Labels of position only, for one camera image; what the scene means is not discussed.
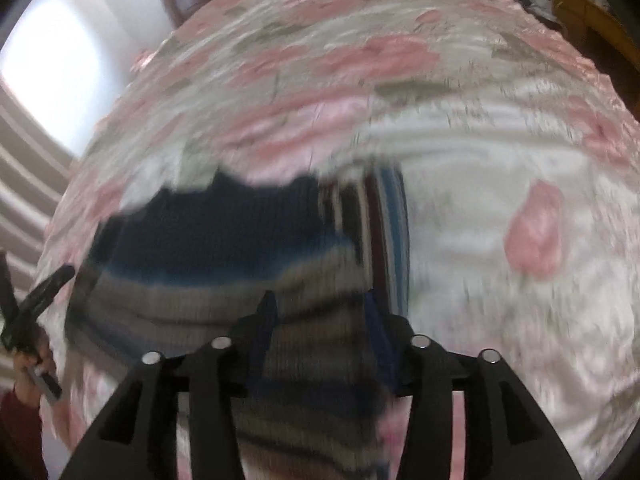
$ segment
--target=striped curtain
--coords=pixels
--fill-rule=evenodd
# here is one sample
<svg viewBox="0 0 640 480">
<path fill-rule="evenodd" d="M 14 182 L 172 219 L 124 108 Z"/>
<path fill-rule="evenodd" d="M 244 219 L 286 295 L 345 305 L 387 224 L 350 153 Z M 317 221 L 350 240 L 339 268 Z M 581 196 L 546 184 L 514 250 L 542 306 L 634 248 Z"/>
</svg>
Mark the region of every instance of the striped curtain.
<svg viewBox="0 0 640 480">
<path fill-rule="evenodd" d="M 43 232 L 73 160 L 0 84 L 0 247 L 19 301 L 33 284 Z M 0 352 L 0 388 L 10 384 L 10 365 Z"/>
</svg>

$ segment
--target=navy blue fabric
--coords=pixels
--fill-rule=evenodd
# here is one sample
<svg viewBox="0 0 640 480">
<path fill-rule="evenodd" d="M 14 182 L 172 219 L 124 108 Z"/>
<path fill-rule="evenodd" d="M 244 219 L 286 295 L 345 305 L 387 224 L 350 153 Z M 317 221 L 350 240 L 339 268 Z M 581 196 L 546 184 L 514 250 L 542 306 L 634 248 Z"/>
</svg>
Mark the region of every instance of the navy blue fabric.
<svg viewBox="0 0 640 480">
<path fill-rule="evenodd" d="M 318 195 L 318 181 L 308 176 L 251 188 L 219 173 L 205 191 L 163 189 L 120 226 L 106 270 L 140 283 L 268 279 L 301 253 L 335 242 Z"/>
<path fill-rule="evenodd" d="M 249 349 L 249 374 L 247 377 L 249 391 L 262 378 L 264 359 L 269 350 L 273 329 L 278 323 L 278 304 L 276 295 L 272 290 L 265 292 L 255 311 L 255 315 L 260 320 L 260 323 L 257 327 L 257 335 L 252 340 L 252 345 Z"/>
<path fill-rule="evenodd" d="M 376 357 L 378 379 L 394 392 L 398 386 L 400 356 L 386 335 L 372 290 L 364 295 L 364 316 L 369 341 Z"/>
<path fill-rule="evenodd" d="M 345 383 L 263 379 L 252 388 L 252 396 L 281 406 L 299 406 L 364 424 L 380 412 L 379 399 L 374 395 L 378 390 L 379 384 L 373 380 Z"/>
<path fill-rule="evenodd" d="M 380 221 L 384 231 L 387 288 L 392 295 L 392 314 L 408 316 L 409 312 L 409 221 L 402 173 L 381 166 L 374 172 L 380 199 Z"/>
</svg>

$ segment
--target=pink flower pattern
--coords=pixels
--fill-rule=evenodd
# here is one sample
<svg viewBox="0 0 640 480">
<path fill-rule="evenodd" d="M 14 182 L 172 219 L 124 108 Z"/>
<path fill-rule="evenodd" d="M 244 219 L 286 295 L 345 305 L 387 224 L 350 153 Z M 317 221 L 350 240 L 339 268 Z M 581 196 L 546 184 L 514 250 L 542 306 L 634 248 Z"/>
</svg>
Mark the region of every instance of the pink flower pattern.
<svg viewBox="0 0 640 480">
<path fill-rule="evenodd" d="M 223 22 L 225 12 L 238 6 L 244 0 L 212 0 L 182 24 L 175 32 L 181 43 L 189 43 L 206 36 L 211 27 Z"/>
<path fill-rule="evenodd" d="M 229 84 L 231 86 L 245 86 L 265 76 L 273 75 L 289 61 L 299 59 L 307 52 L 309 52 L 309 47 L 306 45 L 289 45 L 284 48 L 272 48 L 264 51 L 252 60 L 242 63 Z"/>
<path fill-rule="evenodd" d="M 162 91 L 182 79 L 187 79 L 195 75 L 203 66 L 207 64 L 211 55 L 218 49 L 214 43 L 208 44 L 198 49 L 194 54 L 179 61 L 169 72 L 160 76 L 156 80 L 155 90 Z"/>
<path fill-rule="evenodd" d="M 438 9 L 431 9 L 423 12 L 418 16 L 415 21 L 417 23 L 438 23 L 442 19 L 442 11 Z"/>
<path fill-rule="evenodd" d="M 553 276 L 562 262 L 562 192 L 537 181 L 511 221 L 504 253 L 511 269 L 539 279 Z"/>
<path fill-rule="evenodd" d="M 578 96 L 568 99 L 565 108 L 568 121 L 584 132 L 582 145 L 598 160 L 626 167 L 629 158 L 622 137 L 622 129 L 603 113 L 593 112 L 589 104 Z"/>
<path fill-rule="evenodd" d="M 357 9 L 366 0 L 287 0 L 292 10 L 290 20 L 309 25 L 341 16 Z"/>
<path fill-rule="evenodd" d="M 348 82 L 417 75 L 432 70 L 440 54 L 420 37 L 396 34 L 370 38 L 364 46 L 339 46 L 313 63 L 315 72 Z"/>
<path fill-rule="evenodd" d="M 307 44 L 292 44 L 298 42 L 298 38 L 290 35 L 286 28 L 292 28 L 289 25 L 312 25 L 332 18 L 341 20 L 349 13 L 361 10 L 364 14 L 364 11 L 368 12 L 368 0 L 278 0 L 273 15 L 268 17 L 273 21 L 265 20 L 260 27 L 277 24 L 271 30 L 280 27 L 278 32 L 281 32 L 285 29 L 286 37 L 276 38 L 267 34 L 264 40 L 256 41 L 249 58 L 243 52 L 234 51 L 234 42 L 247 32 L 257 32 L 259 27 L 255 24 L 234 24 L 223 35 L 216 36 L 215 41 L 219 44 L 207 43 L 207 38 L 233 19 L 226 12 L 246 1 L 213 0 L 201 8 L 175 31 L 171 41 L 179 43 L 178 48 L 169 48 L 156 57 L 115 104 L 110 116 L 97 125 L 97 135 L 105 136 L 109 149 L 98 147 L 89 156 L 89 163 L 85 160 L 78 162 L 67 194 L 47 227 L 46 235 L 50 238 L 39 272 L 44 273 L 47 266 L 64 261 L 80 264 L 100 220 L 119 211 L 124 193 L 130 191 L 127 190 L 128 175 L 133 169 L 123 170 L 114 164 L 113 153 L 121 149 L 125 155 L 124 149 L 130 146 L 127 139 L 138 136 L 139 132 L 144 132 L 144 135 L 136 139 L 140 140 L 146 149 L 145 157 L 150 160 L 160 149 L 169 151 L 166 148 L 173 140 L 195 139 L 198 135 L 203 137 L 198 142 L 202 140 L 204 149 L 210 150 L 212 158 L 222 159 L 242 178 L 250 182 L 286 183 L 298 174 L 313 171 L 329 156 L 350 147 L 359 126 L 378 117 L 379 110 L 375 107 L 382 98 L 374 93 L 371 83 L 425 75 L 434 68 L 440 68 L 441 56 L 445 58 L 443 61 L 450 61 L 442 47 L 439 48 L 442 54 L 430 50 L 430 45 L 436 43 L 426 32 L 422 36 L 409 34 L 411 30 L 421 30 L 416 25 L 440 22 L 450 25 L 444 10 L 447 7 L 432 8 L 429 1 L 425 1 L 423 8 L 416 7 L 412 14 L 408 14 L 402 25 L 385 23 L 385 32 L 366 28 L 359 38 L 345 36 L 344 40 L 335 40 L 344 41 L 344 46 L 325 51 L 322 44 L 312 41 L 308 41 L 311 48 Z M 466 16 L 477 16 L 478 22 L 494 18 L 494 28 L 504 20 L 508 25 L 504 30 L 514 32 L 533 48 L 596 86 L 604 96 L 602 100 L 606 107 L 596 111 L 576 96 L 562 104 L 557 114 L 584 133 L 581 144 L 591 155 L 616 167 L 628 167 L 635 153 L 629 153 L 632 143 L 625 144 L 625 130 L 640 139 L 640 128 L 622 109 L 610 81 L 597 73 L 593 63 L 580 57 L 560 35 L 532 25 L 520 10 L 514 10 L 514 4 L 509 0 L 466 0 L 462 7 Z M 428 32 L 429 27 L 422 29 Z M 379 36 L 370 38 L 371 34 Z M 238 67 L 229 76 L 226 90 L 230 94 L 238 92 L 238 96 L 233 96 L 233 103 L 241 102 L 242 106 L 231 108 L 224 103 L 218 109 L 216 102 L 210 106 L 210 113 L 212 117 L 219 113 L 221 122 L 230 114 L 236 118 L 223 122 L 222 132 L 212 120 L 208 134 L 201 131 L 196 134 L 196 128 L 186 128 L 186 125 L 204 122 L 202 117 L 206 118 L 209 111 L 199 109 L 196 116 L 180 104 L 179 108 L 175 107 L 176 113 L 171 119 L 165 124 L 158 124 L 156 112 L 165 104 L 175 105 L 168 97 L 170 92 L 167 89 L 181 82 L 197 84 L 199 75 L 220 66 L 219 60 L 225 61 L 225 68 Z M 293 67 L 298 69 L 306 63 L 309 68 L 307 79 L 295 77 L 286 80 L 289 72 L 295 72 Z M 438 70 L 438 76 L 440 72 L 447 75 L 444 69 L 449 69 L 450 64 L 443 63 L 443 67 L 443 70 Z M 263 96 L 259 88 L 252 86 L 252 83 L 280 71 L 284 82 L 278 89 L 280 94 L 276 93 L 275 97 Z M 273 102 L 254 106 L 253 99 L 264 99 L 263 103 L 273 99 Z M 119 139 L 123 140 L 122 145 L 118 144 Z M 97 169 L 90 170 L 89 164 Z M 537 279 L 549 279 L 559 271 L 563 256 L 562 203 L 562 193 L 556 186 L 542 181 L 533 183 L 521 209 L 511 219 L 504 238 L 506 261 L 511 269 Z M 70 291 L 70 286 L 65 288 L 52 308 L 63 312 Z M 47 329 L 62 333 L 62 328 L 55 322 Z M 66 402 L 59 404 L 55 423 L 62 430 L 61 434 L 66 435 L 65 439 L 70 437 L 74 445 L 86 431 L 88 413 L 95 411 L 94 386 L 95 382 L 88 380 L 73 392 L 71 405 Z M 83 406 L 92 406 L 92 409 L 83 411 Z M 392 470 L 398 466 L 407 420 L 407 405 L 391 406 L 378 425 Z M 464 423 L 460 423 L 454 414 L 454 439 L 456 434 L 460 434 L 460 428 L 464 428 Z M 454 444 L 453 476 L 462 468 L 461 456 L 463 445 Z M 178 457 L 178 468 L 181 478 L 186 478 L 188 463 L 184 456 Z"/>
<path fill-rule="evenodd" d="M 249 181 L 288 182 L 348 142 L 371 100 L 361 88 L 303 92 L 249 111 L 211 142 L 229 166 L 241 161 Z"/>
<path fill-rule="evenodd" d="M 503 8 L 493 6 L 485 2 L 473 2 L 468 4 L 467 7 L 471 10 L 475 10 L 476 12 L 481 12 L 482 14 L 488 14 L 490 16 L 504 16 L 507 14 L 507 11 Z"/>
</svg>

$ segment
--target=striped blanket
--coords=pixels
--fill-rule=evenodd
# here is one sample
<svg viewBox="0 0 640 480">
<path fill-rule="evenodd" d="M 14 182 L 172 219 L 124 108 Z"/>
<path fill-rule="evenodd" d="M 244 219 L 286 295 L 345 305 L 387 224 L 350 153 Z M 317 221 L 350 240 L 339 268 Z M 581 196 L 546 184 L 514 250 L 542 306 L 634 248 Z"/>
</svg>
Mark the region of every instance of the striped blanket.
<svg viewBox="0 0 640 480">
<path fill-rule="evenodd" d="M 370 336 L 366 311 L 406 312 L 407 233 L 390 168 L 257 189 L 218 173 L 204 191 L 162 190 L 101 226 L 66 336 L 120 380 L 149 350 L 193 351 L 273 308 L 250 394 L 232 405 L 242 459 L 292 478 L 384 477 L 375 421 L 392 371 L 379 364 L 392 368 L 394 351 Z"/>
</svg>

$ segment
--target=bed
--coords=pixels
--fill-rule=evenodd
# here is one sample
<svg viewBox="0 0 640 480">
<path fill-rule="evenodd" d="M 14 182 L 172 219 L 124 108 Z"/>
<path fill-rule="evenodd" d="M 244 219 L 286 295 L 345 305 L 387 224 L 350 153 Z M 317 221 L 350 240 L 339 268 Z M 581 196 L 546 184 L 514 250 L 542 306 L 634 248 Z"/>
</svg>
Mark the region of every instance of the bed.
<svg viewBox="0 0 640 480">
<path fill-rule="evenodd" d="M 498 349 L 595 479 L 640 415 L 638 139 L 609 77 L 511 0 L 213 0 L 96 126 L 38 276 L 219 168 L 286 184 L 397 164 L 414 330 Z M 67 347 L 70 292 L 42 316 L 68 392 L 43 416 L 73 447 L 116 384 Z"/>
</svg>

